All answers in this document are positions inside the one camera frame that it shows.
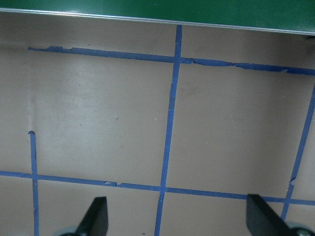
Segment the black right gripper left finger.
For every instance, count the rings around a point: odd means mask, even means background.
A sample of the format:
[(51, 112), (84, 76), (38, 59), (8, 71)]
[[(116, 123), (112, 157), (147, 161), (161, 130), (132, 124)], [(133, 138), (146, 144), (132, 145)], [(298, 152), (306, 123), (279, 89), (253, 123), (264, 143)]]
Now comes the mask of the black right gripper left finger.
[(108, 232), (108, 208), (106, 197), (94, 198), (79, 224), (78, 236), (106, 236)]

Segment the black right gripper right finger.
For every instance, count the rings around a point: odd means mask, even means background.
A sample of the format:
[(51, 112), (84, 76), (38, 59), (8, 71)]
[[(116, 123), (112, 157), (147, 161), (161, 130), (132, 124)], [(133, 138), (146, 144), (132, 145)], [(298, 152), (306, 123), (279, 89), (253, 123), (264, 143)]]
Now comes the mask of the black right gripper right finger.
[(294, 232), (258, 194), (248, 194), (246, 226), (252, 236), (294, 236)]

